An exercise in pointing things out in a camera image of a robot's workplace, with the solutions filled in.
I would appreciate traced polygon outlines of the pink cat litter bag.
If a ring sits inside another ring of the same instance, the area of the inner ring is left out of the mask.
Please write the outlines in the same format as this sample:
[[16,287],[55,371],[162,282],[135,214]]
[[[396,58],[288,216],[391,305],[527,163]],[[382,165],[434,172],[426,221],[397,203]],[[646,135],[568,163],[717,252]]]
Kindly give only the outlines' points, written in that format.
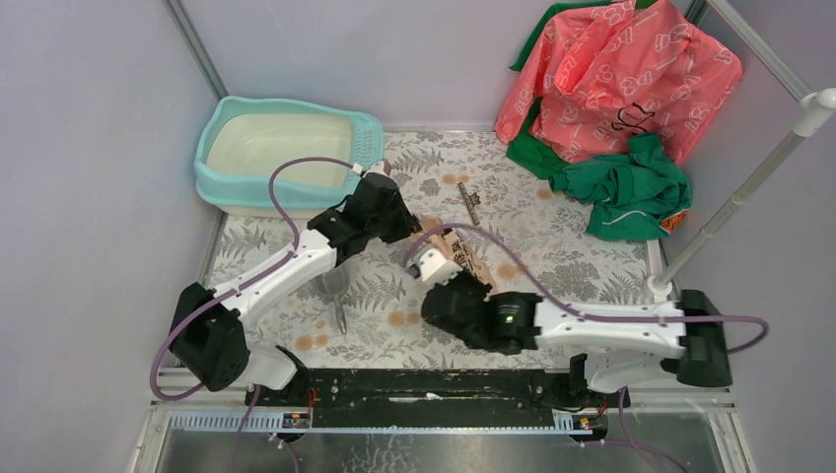
[[488,266],[476,256],[474,249],[464,241],[463,237],[456,230],[444,229],[436,234],[428,236],[420,243],[419,250],[416,255],[420,250],[428,246],[436,247],[441,250],[448,259],[451,259],[460,265],[463,268],[461,274],[467,272],[475,277],[481,284],[486,285],[489,295],[498,293],[496,282],[491,275]]

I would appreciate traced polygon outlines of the silver metal scoop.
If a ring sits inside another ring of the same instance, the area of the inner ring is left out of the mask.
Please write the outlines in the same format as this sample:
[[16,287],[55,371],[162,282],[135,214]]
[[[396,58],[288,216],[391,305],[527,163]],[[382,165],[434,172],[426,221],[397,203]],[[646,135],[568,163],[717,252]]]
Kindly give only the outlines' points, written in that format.
[[349,276],[345,267],[339,266],[314,279],[317,290],[333,304],[334,318],[341,334],[348,331],[347,319],[343,306],[343,297],[349,289]]

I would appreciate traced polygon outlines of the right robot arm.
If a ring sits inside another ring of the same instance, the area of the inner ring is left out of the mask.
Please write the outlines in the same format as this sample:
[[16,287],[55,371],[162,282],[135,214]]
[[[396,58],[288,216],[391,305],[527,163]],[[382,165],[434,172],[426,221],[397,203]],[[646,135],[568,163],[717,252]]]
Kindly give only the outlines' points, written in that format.
[[579,348],[581,369],[567,376],[565,390],[581,406],[603,393],[666,378],[694,387],[732,385],[722,323],[702,320],[701,310],[686,301],[557,304],[535,293],[491,295],[487,285],[460,271],[429,289],[421,316],[474,350],[510,356]]

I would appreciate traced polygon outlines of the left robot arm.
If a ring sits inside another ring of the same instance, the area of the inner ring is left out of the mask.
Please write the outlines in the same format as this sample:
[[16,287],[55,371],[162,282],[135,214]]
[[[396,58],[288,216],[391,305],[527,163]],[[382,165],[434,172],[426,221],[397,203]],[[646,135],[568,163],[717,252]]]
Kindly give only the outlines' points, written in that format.
[[419,228],[395,181],[370,171],[342,206],[314,217],[298,239],[256,267],[213,289],[199,283],[185,288],[168,347],[201,388],[216,392],[241,381],[266,387],[281,404],[295,404],[305,395],[306,380],[287,350],[257,338],[259,318],[370,241],[398,242]]

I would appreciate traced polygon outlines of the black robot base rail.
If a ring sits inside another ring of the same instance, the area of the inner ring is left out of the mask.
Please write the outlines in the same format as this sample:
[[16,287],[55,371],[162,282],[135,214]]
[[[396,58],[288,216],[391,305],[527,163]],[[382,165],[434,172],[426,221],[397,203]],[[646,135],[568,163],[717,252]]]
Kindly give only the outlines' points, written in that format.
[[574,372],[307,369],[281,390],[246,395],[258,407],[299,408],[336,428],[554,428],[556,416],[601,417],[628,395],[588,389]]

